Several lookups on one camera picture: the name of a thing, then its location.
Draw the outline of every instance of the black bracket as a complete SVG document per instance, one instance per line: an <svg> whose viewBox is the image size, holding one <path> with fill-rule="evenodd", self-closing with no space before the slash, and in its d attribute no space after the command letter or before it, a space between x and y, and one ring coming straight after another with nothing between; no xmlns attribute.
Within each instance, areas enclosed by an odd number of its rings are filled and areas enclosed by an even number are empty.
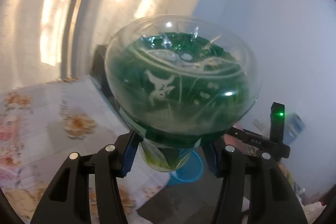
<svg viewBox="0 0 336 224"><path fill-rule="evenodd" d="M249 224L307 224L299 200L269 153L258 150L257 157L247 156L222 138L202 148L210 171L223 178L211 224L241 223L245 175L251 175Z"/></svg>
<svg viewBox="0 0 336 224"><path fill-rule="evenodd" d="M46 189L31 224L90 224L88 176L95 174L101 224L127 224L117 185L131 170L142 138L131 130L94 155L69 155Z"/></svg>
<svg viewBox="0 0 336 224"><path fill-rule="evenodd" d="M231 127L226 133L236 137L243 143L269 153L276 161L280 161L281 158L287 159L291 149L282 142L284 138L285 106L274 102L271 107L270 118L271 129L269 138L246 129L240 130L234 127Z"/></svg>

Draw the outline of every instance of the white wall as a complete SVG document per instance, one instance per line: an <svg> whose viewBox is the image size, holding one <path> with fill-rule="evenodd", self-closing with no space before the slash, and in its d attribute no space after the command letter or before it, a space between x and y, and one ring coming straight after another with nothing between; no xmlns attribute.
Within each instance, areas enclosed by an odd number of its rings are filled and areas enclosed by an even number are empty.
<svg viewBox="0 0 336 224"><path fill-rule="evenodd" d="M336 2L201 0L195 15L211 20L209 12L258 59L263 85L243 127L256 131L253 119L268 121L273 101L296 112L306 129L283 162L309 195L327 191L336 183Z"/></svg>

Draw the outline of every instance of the table surface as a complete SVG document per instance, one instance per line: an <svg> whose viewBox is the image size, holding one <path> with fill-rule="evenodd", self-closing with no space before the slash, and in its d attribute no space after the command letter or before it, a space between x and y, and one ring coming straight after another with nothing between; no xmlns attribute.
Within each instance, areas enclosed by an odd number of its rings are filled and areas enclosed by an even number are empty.
<svg viewBox="0 0 336 224"><path fill-rule="evenodd" d="M70 153L96 153L129 132L89 76L72 83L60 81L14 90L1 94L1 99L0 186L7 196L22 195L17 189L33 196L41 185L48 185ZM83 114L95 126L89 133L81 132L80 138L73 138L66 127L67 117ZM131 171L126 178L118 179L118 185L135 201L135 211L169 178L168 173L147 166L137 152ZM93 180L89 185L94 192ZM18 204L13 207L22 216Z"/></svg>

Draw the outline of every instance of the glass bowl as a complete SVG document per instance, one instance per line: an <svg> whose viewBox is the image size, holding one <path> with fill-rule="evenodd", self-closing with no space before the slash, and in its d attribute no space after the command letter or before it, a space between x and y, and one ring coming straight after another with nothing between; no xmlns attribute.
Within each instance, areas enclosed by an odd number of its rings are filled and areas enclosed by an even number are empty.
<svg viewBox="0 0 336 224"><path fill-rule="evenodd" d="M108 45L105 70L120 115L145 138L143 158L164 157L158 169L166 171L223 135L260 88L256 60L243 40L176 15L145 17L120 29Z"/></svg>

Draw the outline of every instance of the green liquid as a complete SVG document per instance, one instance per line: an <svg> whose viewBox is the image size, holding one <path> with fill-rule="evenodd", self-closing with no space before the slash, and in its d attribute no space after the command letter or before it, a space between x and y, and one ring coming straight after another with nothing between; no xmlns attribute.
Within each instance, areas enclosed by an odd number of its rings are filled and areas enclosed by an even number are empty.
<svg viewBox="0 0 336 224"><path fill-rule="evenodd" d="M240 65L193 34L138 39L107 55L106 75L124 111L145 129L143 137L169 147L214 141L247 110Z"/></svg>

